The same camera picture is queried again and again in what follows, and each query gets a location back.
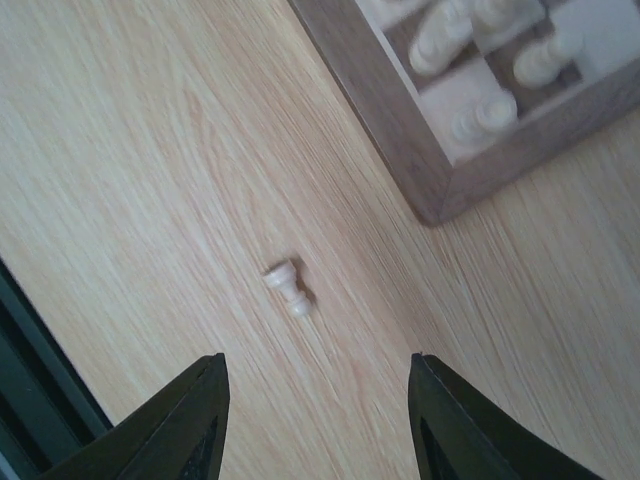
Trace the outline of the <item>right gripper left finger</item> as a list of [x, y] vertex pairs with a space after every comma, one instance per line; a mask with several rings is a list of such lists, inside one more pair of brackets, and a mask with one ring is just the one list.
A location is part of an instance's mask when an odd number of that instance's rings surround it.
[[42, 479], [217, 479], [229, 414], [225, 356], [196, 360]]

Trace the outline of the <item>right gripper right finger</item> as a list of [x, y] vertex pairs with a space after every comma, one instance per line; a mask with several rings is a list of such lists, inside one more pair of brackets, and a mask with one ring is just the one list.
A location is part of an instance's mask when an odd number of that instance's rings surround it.
[[434, 355], [411, 357], [408, 409], [422, 479], [597, 479]]

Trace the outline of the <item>white chess pawn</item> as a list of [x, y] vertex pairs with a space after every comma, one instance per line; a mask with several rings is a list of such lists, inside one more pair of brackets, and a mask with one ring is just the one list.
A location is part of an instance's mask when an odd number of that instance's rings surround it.
[[425, 15], [409, 48], [412, 69], [423, 76], [443, 72], [473, 36], [469, 1], [439, 1]]
[[537, 89], [554, 81], [584, 47], [580, 33], [556, 32], [530, 42], [516, 55], [513, 74], [519, 85]]
[[470, 146], [509, 130], [518, 120], [518, 106], [508, 90], [494, 91], [457, 112], [451, 120], [452, 138]]
[[474, 31], [482, 35], [498, 34], [526, 26], [528, 16], [525, 1], [477, 0], [473, 3]]
[[301, 318], [311, 313], [312, 302], [298, 286], [297, 270], [290, 259], [272, 266], [263, 275], [263, 280], [270, 289], [282, 295], [292, 316]]

